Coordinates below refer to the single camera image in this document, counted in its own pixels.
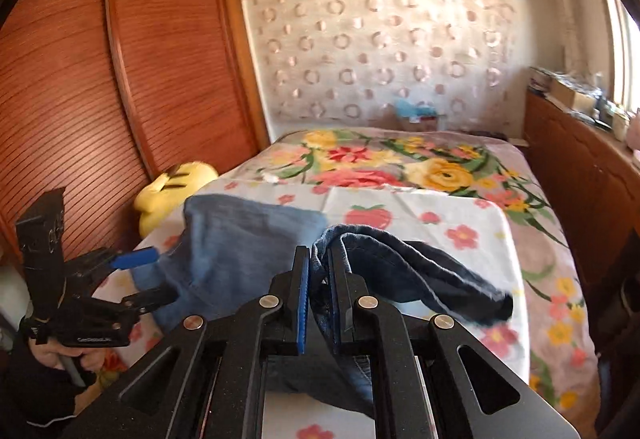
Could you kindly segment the wooden side cabinet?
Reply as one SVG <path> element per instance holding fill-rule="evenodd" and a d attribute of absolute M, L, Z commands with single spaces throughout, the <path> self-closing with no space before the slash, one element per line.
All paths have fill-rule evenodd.
<path fill-rule="evenodd" d="M 532 92 L 524 136 L 582 291 L 597 299 L 639 268 L 639 171 L 608 136 Z"/>

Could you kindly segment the pink bottle on cabinet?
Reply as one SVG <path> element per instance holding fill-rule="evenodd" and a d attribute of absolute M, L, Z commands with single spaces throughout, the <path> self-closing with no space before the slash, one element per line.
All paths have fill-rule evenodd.
<path fill-rule="evenodd" d="M 625 142 L 631 151 L 640 151 L 640 110 L 629 119 Z"/>

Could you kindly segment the wooden louvered wardrobe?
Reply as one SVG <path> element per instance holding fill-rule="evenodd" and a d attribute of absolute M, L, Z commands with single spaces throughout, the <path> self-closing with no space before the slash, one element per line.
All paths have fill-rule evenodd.
<path fill-rule="evenodd" d="M 129 249 L 163 170 L 226 172 L 269 143 L 241 0 L 1 0 L 1 260 L 64 188 L 64 251 Z"/>

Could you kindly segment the white jar on cabinet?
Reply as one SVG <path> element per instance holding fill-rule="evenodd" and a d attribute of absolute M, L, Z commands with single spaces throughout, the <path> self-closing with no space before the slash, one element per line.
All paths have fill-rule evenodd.
<path fill-rule="evenodd" d="M 612 118 L 612 131 L 617 141 L 624 142 L 626 140 L 629 128 L 629 117 L 626 113 L 614 113 Z"/>

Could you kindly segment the blue denim jeans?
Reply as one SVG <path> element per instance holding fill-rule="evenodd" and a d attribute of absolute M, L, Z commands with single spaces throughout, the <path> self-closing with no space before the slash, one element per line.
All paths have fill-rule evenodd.
<path fill-rule="evenodd" d="M 395 303 L 421 301 L 437 313 L 491 326 L 508 321 L 513 298 L 480 274 L 431 245 L 403 241 L 367 225 L 329 225 L 318 211 L 276 206 L 235 196 L 192 196 L 183 208 L 186 227 L 156 263 L 132 272 L 140 291 L 162 284 L 178 298 L 154 320 L 169 333 L 188 315 L 216 320 L 265 294 L 271 280 L 290 271 L 295 248 L 310 249 L 308 298 L 314 321 L 299 359 L 274 360 L 268 387 L 306 395 L 332 407 L 373 416 L 370 363 L 337 357 L 332 344 L 328 255 L 341 243 L 349 271 L 369 291 Z"/>

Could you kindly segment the cardboard box on cabinet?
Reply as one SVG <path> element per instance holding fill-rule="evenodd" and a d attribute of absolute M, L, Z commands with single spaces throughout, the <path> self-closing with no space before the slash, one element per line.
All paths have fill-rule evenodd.
<path fill-rule="evenodd" d="M 557 79 L 552 79 L 549 87 L 549 95 L 569 110 L 574 110 L 586 115 L 591 115 L 596 107 L 597 100 L 592 95 L 577 91 L 572 86 L 567 86 Z"/>

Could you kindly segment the window with wooden frame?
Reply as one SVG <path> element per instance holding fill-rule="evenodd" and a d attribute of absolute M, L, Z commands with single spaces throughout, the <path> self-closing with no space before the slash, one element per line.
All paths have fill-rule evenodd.
<path fill-rule="evenodd" d="M 639 25 L 622 0 L 604 0 L 612 63 L 608 95 L 629 113 L 639 110 Z"/>

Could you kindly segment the floral blanket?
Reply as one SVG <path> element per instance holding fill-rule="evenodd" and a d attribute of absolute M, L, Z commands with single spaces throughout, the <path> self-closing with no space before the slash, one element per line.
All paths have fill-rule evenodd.
<path fill-rule="evenodd" d="M 560 222 L 515 146 L 455 132 L 300 130 L 224 177 L 229 190 L 272 183 L 283 205 L 316 194 L 332 219 L 425 242 L 510 289 L 525 315 L 480 340 L 593 436 L 600 389 L 587 305 Z"/>

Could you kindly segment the white strawberry flower bedsheet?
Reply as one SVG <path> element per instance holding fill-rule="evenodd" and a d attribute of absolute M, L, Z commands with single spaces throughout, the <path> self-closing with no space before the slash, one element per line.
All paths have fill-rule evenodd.
<path fill-rule="evenodd" d="M 134 326 L 129 346 L 119 350 L 127 365 L 136 363 L 171 327 L 191 313 L 214 319 L 231 315 L 267 289 L 274 274 L 292 265 L 294 249 L 319 248 L 323 231 L 357 225 L 413 251 L 408 259 L 367 265 L 352 259 L 355 273 L 370 291 L 405 315 L 434 315 L 440 292 L 420 263 L 462 266 L 510 294 L 509 318 L 482 322 L 462 318 L 481 341 L 503 331 L 508 342 L 498 357 L 518 376 L 530 367 L 528 316 L 523 277 L 506 217 L 494 205 L 404 186 L 346 188 L 310 184 L 217 179 L 172 208 L 147 229 L 144 246 L 160 252 L 158 265 L 112 273 L 96 290 L 106 301 L 168 282 L 175 303 L 145 315 Z"/>

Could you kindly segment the beige side window curtain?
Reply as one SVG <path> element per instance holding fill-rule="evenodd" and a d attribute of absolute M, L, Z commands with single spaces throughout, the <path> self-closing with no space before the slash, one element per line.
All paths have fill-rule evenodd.
<path fill-rule="evenodd" d="M 606 84 L 614 63 L 606 0 L 555 0 L 559 12 L 563 69 L 593 84 Z"/>

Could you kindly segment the yellow Pikachu plush toy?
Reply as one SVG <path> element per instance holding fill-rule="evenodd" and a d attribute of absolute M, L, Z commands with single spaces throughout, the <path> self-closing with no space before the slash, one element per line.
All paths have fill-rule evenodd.
<path fill-rule="evenodd" d="M 216 169 L 206 162 L 185 162 L 168 168 L 142 188 L 134 199 L 142 239 L 189 196 L 218 177 Z"/>

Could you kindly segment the sheer circle pattern curtain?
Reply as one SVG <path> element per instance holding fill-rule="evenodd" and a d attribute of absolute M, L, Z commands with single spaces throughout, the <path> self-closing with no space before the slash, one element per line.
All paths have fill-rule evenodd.
<path fill-rule="evenodd" d="M 393 126 L 394 102 L 446 128 L 511 131 L 512 0 L 243 0 L 268 127 Z"/>

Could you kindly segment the cardboard box with blue bag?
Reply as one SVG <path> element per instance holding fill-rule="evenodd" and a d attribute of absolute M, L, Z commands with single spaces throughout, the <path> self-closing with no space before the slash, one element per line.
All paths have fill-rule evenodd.
<path fill-rule="evenodd" d="M 397 99 L 394 110 L 399 125 L 405 131 L 431 132 L 446 129 L 447 116 L 439 113 L 434 106 Z"/>

